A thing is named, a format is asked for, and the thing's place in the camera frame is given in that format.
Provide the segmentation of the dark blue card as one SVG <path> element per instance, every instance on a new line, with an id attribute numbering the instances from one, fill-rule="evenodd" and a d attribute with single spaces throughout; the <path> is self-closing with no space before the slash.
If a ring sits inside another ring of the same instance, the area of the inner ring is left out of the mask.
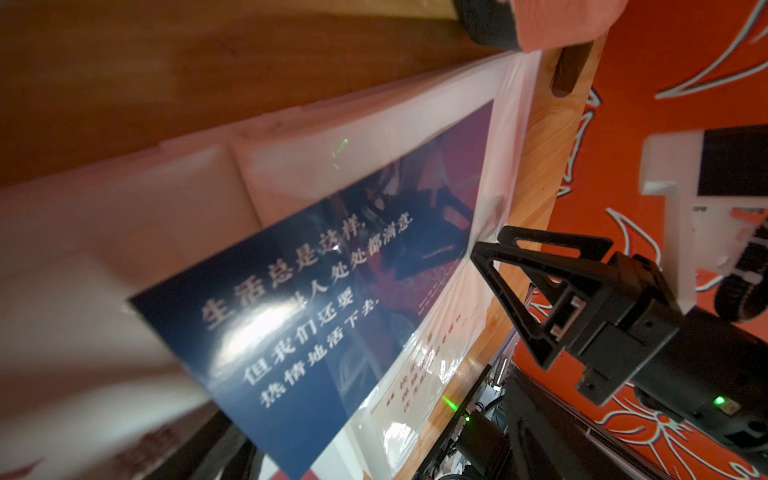
<path id="1" fill-rule="evenodd" d="M 287 477 L 308 472 L 465 256 L 491 114 L 132 297 Z"/>

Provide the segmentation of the cream card small text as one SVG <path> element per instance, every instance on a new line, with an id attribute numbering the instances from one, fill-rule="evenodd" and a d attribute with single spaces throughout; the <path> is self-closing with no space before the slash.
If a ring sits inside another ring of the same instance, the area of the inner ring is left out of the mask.
<path id="1" fill-rule="evenodd" d="M 480 297 L 445 300 L 428 318 L 382 400 L 372 409 L 378 424 L 415 425 L 427 415 L 485 326 Z"/>

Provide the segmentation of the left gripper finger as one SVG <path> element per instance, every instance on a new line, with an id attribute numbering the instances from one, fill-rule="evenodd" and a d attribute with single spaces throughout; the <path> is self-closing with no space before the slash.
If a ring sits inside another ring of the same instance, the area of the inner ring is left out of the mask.
<path id="1" fill-rule="evenodd" d="M 258 479 L 264 452 L 217 412 L 146 479 Z"/>

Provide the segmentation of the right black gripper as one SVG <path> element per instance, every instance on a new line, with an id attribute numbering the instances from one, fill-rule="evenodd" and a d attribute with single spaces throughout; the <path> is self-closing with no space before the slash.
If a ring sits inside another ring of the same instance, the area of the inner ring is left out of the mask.
<path id="1" fill-rule="evenodd" d="M 605 404 L 625 383 L 666 414 L 767 471 L 767 344 L 698 307 L 682 314 L 650 261 L 614 255 L 605 237 L 505 226 L 470 259 L 524 345 L 549 369 L 566 348 L 566 324 L 586 302 L 589 322 L 575 342 L 585 367 L 579 392 Z M 542 323 L 497 268 L 520 269 L 550 304 Z"/>

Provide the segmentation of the white photo album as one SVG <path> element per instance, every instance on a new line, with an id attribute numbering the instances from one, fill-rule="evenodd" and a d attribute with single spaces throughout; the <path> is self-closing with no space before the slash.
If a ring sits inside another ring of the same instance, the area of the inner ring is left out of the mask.
<path id="1" fill-rule="evenodd" d="M 469 253 L 507 220 L 540 62 L 537 53 L 505 53 L 3 190 L 2 477 L 146 479 L 222 410 L 132 297 L 490 105 L 465 256 L 395 362 L 298 479 L 394 477 L 439 397 L 415 425 L 378 424 L 372 409 L 437 305 L 480 297 L 486 320 L 492 295 Z"/>

